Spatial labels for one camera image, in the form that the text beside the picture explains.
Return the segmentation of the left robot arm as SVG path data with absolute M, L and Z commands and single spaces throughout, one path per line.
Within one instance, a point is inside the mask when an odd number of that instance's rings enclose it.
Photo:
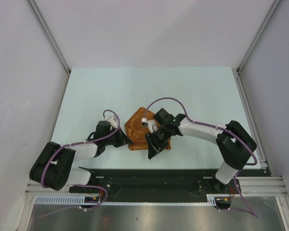
M 66 185 L 80 185 L 90 193 L 96 189 L 97 181 L 91 172 L 72 168 L 74 162 L 100 156 L 107 146 L 115 148 L 131 144 L 132 140 L 112 121 L 99 121 L 88 138 L 79 143 L 61 147 L 48 142 L 30 170 L 31 180 L 55 191 Z

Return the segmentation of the orange cloth napkin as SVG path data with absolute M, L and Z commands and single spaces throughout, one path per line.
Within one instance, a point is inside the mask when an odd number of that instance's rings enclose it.
M 142 126 L 145 111 L 144 107 L 140 107 L 125 123 L 126 135 L 132 140 L 132 143 L 129 144 L 130 151 L 148 150 L 145 134 L 149 132 L 149 128 Z

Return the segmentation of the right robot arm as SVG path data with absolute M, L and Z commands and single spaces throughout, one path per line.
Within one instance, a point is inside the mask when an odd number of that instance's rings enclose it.
M 231 179 L 248 164 L 257 149 L 253 138 L 234 120 L 222 126 L 211 125 L 192 120 L 185 114 L 173 116 L 163 108 L 153 118 L 141 119 L 142 126 L 149 128 L 145 134 L 149 159 L 165 150 L 173 136 L 195 137 L 218 146 L 223 163 L 212 181 L 213 189 L 218 193 L 229 189 Z

